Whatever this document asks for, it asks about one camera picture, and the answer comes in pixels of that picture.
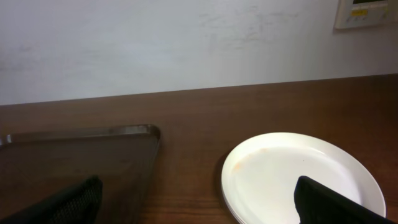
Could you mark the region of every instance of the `plate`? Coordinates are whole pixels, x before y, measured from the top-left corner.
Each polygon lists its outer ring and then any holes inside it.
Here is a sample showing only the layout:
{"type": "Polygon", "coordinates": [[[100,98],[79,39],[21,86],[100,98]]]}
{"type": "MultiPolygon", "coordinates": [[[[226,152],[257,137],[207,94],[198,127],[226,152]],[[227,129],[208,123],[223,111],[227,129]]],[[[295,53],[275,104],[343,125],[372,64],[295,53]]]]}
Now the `plate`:
{"type": "Polygon", "coordinates": [[[298,178],[306,175],[385,217],[380,187],[342,149],[311,136],[269,133],[236,146],[224,162],[224,199],[240,223],[300,223],[294,204],[298,178]]]}

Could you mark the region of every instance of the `brown table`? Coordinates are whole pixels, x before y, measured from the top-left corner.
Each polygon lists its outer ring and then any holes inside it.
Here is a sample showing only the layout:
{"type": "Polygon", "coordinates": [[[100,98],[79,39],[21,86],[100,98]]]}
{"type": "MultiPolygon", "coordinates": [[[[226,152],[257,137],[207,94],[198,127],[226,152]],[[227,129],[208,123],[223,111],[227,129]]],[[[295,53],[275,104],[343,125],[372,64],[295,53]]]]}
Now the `brown table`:
{"type": "Polygon", "coordinates": [[[152,123],[162,131],[141,223],[235,223],[220,197],[233,147],[302,133],[357,158],[398,222],[398,75],[0,106],[1,134],[152,123]]]}

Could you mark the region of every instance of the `brown tray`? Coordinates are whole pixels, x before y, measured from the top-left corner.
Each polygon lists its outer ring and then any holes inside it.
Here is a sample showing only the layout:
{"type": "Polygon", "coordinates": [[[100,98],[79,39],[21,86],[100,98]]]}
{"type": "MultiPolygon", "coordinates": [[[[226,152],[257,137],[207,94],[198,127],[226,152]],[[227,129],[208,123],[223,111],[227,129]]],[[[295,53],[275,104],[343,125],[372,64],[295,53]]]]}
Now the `brown tray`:
{"type": "Polygon", "coordinates": [[[160,131],[152,125],[0,138],[0,219],[91,175],[103,181],[96,223],[135,223],[160,131]]]}

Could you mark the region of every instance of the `tray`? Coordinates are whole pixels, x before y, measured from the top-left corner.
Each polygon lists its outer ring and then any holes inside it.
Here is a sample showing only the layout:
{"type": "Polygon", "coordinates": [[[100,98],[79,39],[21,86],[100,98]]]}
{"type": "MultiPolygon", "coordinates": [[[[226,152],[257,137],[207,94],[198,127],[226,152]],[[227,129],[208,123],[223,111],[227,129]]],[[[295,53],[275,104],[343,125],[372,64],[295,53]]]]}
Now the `tray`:
{"type": "Polygon", "coordinates": [[[103,181],[96,223],[136,223],[157,154],[153,125],[0,138],[0,219],[91,175],[103,181]]]}

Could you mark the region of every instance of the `white plate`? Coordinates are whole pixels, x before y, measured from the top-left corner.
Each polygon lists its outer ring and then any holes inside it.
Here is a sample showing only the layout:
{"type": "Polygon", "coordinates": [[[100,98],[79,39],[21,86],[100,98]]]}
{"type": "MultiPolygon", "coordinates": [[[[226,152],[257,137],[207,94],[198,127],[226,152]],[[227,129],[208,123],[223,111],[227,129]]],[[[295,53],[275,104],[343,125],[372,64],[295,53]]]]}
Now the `white plate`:
{"type": "Polygon", "coordinates": [[[299,223],[294,204],[298,178],[306,175],[385,217],[384,197],[355,158],[317,138],[270,133],[236,146],[224,162],[224,198],[240,223],[299,223]]]}

